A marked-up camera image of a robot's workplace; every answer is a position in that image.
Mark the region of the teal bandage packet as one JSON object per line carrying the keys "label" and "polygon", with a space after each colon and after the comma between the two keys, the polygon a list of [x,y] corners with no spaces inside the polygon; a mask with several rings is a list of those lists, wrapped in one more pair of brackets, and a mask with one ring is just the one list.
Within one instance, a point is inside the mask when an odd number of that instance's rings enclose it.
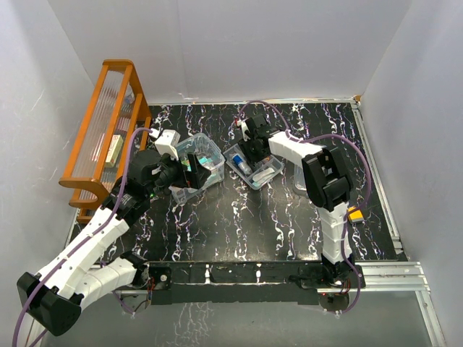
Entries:
{"label": "teal bandage packet", "polygon": [[220,155],[198,155],[200,165],[207,168],[212,174],[216,174],[224,164]]}

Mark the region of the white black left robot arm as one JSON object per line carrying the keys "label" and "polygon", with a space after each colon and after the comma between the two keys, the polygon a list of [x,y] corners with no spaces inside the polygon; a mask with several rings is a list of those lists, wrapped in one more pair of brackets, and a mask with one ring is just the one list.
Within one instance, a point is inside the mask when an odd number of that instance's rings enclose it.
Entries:
{"label": "white black left robot arm", "polygon": [[188,152],[180,159],[155,150],[136,153],[82,232],[47,266],[17,280],[20,314],[29,314],[60,336],[76,323],[86,304],[120,286],[145,286],[150,272],[140,257],[130,253],[94,275],[88,271],[150,208],[155,194],[169,187],[200,189],[211,174],[212,160],[205,153]]}

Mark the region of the clear medicine kit box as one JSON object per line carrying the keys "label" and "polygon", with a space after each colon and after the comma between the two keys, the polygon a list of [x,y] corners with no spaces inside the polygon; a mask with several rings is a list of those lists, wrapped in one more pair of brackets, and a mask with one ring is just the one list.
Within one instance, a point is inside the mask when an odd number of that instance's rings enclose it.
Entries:
{"label": "clear medicine kit box", "polygon": [[177,204],[185,205],[191,198],[224,180],[225,157],[205,134],[188,137],[175,148],[186,174],[185,187],[169,187]]}

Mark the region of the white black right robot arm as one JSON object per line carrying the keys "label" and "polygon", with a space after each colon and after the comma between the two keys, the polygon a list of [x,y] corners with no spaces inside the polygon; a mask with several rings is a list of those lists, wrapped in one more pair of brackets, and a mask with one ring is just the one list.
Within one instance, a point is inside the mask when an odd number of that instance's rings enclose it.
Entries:
{"label": "white black right robot arm", "polygon": [[239,146],[251,163],[275,155],[302,169],[308,199],[317,207],[321,222],[323,280],[340,286],[354,263],[346,222],[352,179],[339,149],[296,138],[263,116],[239,120],[237,126],[242,132]]}

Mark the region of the clear divided organizer tray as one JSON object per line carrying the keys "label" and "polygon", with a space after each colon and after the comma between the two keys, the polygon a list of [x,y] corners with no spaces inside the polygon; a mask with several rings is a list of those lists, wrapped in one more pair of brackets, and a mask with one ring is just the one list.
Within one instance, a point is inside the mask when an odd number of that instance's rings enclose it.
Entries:
{"label": "clear divided organizer tray", "polygon": [[284,164],[274,155],[257,163],[251,163],[238,144],[223,152],[226,164],[238,177],[253,190],[260,190],[277,175],[281,174]]}

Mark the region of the white paper leaflet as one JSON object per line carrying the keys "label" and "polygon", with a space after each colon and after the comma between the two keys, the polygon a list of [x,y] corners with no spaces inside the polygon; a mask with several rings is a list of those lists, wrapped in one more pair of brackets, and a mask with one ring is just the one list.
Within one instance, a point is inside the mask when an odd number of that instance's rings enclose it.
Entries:
{"label": "white paper leaflet", "polygon": [[262,170],[261,172],[255,174],[252,178],[254,183],[257,183],[259,181],[265,181],[273,176],[275,173],[275,169],[272,167],[268,167],[265,170]]}

